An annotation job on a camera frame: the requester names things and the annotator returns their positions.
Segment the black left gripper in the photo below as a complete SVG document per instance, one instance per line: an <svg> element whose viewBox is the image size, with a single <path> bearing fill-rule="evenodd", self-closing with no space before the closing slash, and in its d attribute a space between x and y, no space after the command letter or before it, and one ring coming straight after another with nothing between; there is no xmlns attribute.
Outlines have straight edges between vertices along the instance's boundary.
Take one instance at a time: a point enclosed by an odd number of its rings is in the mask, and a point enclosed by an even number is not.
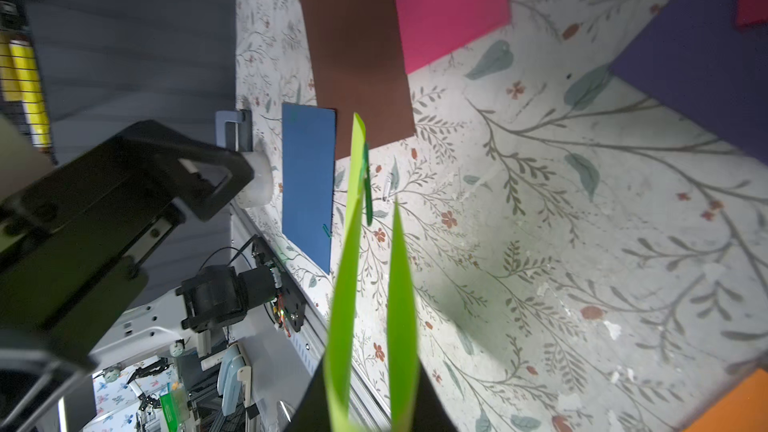
<svg viewBox="0 0 768 432"><path fill-rule="evenodd" d="M236 151L155 120L117 134L1 206L1 345L86 364L146 287L142 265L183 224L201 221L254 178Z"/></svg>

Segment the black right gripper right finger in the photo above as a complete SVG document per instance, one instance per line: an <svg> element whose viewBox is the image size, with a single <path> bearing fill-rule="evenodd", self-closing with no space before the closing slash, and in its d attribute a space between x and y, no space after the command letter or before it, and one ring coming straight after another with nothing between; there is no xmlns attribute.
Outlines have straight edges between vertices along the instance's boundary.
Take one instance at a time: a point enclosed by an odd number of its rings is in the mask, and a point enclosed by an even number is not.
<svg viewBox="0 0 768 432"><path fill-rule="evenodd" d="M420 368L414 407L413 430L415 432L457 431L437 396L424 367Z"/></svg>

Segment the orange paper sheet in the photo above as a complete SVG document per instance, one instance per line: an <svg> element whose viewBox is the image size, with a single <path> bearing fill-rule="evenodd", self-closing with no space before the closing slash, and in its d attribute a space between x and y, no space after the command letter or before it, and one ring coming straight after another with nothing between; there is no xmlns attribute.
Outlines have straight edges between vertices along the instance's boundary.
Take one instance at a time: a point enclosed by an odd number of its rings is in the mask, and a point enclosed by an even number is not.
<svg viewBox="0 0 768 432"><path fill-rule="evenodd" d="M767 372L757 369L696 419L686 432L767 432Z"/></svg>

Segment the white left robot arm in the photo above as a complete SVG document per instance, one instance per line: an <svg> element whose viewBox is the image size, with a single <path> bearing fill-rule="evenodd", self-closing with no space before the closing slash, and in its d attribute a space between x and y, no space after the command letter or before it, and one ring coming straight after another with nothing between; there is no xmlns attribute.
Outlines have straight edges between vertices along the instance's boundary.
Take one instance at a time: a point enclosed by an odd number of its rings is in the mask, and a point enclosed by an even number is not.
<svg viewBox="0 0 768 432"><path fill-rule="evenodd" d="M90 371L227 322L272 291L228 266L149 299L150 256L258 183L252 160L155 121L61 167L1 128L1 367Z"/></svg>

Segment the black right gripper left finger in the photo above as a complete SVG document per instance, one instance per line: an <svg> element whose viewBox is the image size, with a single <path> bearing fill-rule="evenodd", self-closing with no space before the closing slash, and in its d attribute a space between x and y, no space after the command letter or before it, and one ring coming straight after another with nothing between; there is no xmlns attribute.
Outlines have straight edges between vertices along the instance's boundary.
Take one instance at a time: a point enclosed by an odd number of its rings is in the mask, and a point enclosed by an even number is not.
<svg viewBox="0 0 768 432"><path fill-rule="evenodd" d="M360 424L349 416L350 374L321 359L299 405L300 431L359 431Z"/></svg>

